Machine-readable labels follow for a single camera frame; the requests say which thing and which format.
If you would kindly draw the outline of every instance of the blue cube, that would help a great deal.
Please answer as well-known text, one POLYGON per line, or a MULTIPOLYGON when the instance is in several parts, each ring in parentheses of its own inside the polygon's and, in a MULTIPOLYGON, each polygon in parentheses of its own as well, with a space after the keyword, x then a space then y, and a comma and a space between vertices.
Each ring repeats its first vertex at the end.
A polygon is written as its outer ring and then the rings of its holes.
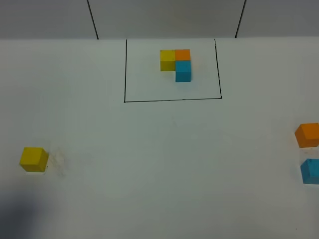
POLYGON ((176 61, 175 70, 176 70, 175 82, 190 82, 191 81, 190 61, 176 61))
POLYGON ((301 166, 305 184, 319 184, 319 159, 307 159, 301 166))

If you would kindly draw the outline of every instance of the block arrangement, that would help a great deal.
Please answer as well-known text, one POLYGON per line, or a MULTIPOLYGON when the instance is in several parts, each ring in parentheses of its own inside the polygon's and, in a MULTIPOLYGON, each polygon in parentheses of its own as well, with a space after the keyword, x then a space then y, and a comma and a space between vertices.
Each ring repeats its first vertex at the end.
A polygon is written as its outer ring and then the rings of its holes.
POLYGON ((300 148, 317 147, 319 145, 319 123, 303 123, 295 132, 300 148))
POLYGON ((319 159, 307 159, 301 166, 304 184, 319 184, 319 159))
POLYGON ((160 70, 176 71, 175 82, 191 81, 191 60, 189 49, 161 50, 160 70))
POLYGON ((24 148, 20 165, 27 172, 44 172, 48 158, 43 148, 24 148))

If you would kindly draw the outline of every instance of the black rectangle outline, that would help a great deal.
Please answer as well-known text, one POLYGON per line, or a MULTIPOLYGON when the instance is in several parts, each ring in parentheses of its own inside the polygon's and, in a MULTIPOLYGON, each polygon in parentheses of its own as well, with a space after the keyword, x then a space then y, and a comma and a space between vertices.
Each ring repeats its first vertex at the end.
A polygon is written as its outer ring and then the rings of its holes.
POLYGON ((200 100, 221 100, 221 86, 220 86, 220 76, 219 76, 219 67, 218 67, 218 57, 217 57, 217 45, 216 39, 215 41, 215 52, 216 52, 216 64, 217 64, 217 73, 218 73, 218 83, 219 83, 219 91, 220 97, 219 98, 200 98, 200 99, 177 99, 177 100, 154 100, 154 101, 126 101, 126 68, 127 68, 127 58, 128 58, 128 40, 126 39, 125 44, 125 80, 124 80, 124 103, 137 103, 137 102, 162 102, 162 101, 200 101, 200 100))

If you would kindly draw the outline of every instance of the yellow cube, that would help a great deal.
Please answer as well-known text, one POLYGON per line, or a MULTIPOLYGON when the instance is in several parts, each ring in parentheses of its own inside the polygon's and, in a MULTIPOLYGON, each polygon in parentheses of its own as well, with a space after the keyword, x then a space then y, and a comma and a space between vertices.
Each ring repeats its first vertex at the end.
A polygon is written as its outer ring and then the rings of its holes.
POLYGON ((24 148, 20 165, 27 172, 44 172, 48 158, 43 148, 24 148))
POLYGON ((160 71, 175 71, 175 50, 160 51, 160 71))

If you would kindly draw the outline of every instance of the black line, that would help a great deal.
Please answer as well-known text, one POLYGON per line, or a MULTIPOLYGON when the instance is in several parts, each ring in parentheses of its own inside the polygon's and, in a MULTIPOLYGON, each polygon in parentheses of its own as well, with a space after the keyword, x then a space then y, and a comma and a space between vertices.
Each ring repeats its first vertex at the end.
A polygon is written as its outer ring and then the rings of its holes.
POLYGON ((180 100, 155 100, 155 101, 125 101, 124 103, 136 103, 136 102, 162 102, 162 101, 201 101, 201 100, 220 100, 219 98, 202 98, 202 99, 180 99, 180 100))
POLYGON ((97 39, 99 39, 99 35, 98 35, 98 32, 97 32, 96 27, 95 27, 95 22, 94 22, 94 19, 93 19, 93 14, 92 14, 92 11, 91 11, 91 7, 90 7, 89 0, 86 0, 86 2, 87 2, 88 7, 89 7, 89 11, 90 11, 90 15, 91 15, 92 23, 93 23, 93 26, 94 26, 94 30, 95 30, 95 34, 96 34, 96 38, 97 38, 97 39))
POLYGON ((126 39, 125 44, 125 83, 124 83, 124 103, 126 102, 126 66, 127 66, 127 59, 128 59, 128 40, 126 39))
POLYGON ((246 1, 247 0, 244 0, 244 5, 243 5, 243 9, 241 10, 241 14, 240 14, 239 23, 238 23, 238 27, 237 27, 235 38, 237 38, 238 30, 239 30, 239 27, 240 27, 240 24, 241 24, 241 18, 243 17, 245 6, 246 6, 246 1))
POLYGON ((220 98, 222 98, 222 94, 221 94, 221 86, 220 86, 220 77, 219 77, 219 67, 218 67, 218 57, 217 57, 217 45, 216 45, 216 39, 214 39, 214 41, 215 41, 215 52, 216 52, 216 63, 217 63, 217 73, 218 73, 218 82, 219 82, 220 98))
POLYGON ((153 100, 153 101, 126 101, 126 68, 127 68, 127 57, 128 57, 128 40, 126 39, 125 46, 125 83, 124 83, 124 103, 137 103, 137 102, 163 102, 163 101, 201 101, 201 100, 220 100, 222 99, 221 95, 221 86, 220 86, 220 77, 219 77, 219 67, 218 67, 218 59, 217 59, 217 45, 216 39, 215 41, 215 52, 216 52, 216 63, 217 63, 217 72, 218 72, 218 82, 219 82, 219 98, 199 98, 199 99, 179 99, 179 100, 153 100))

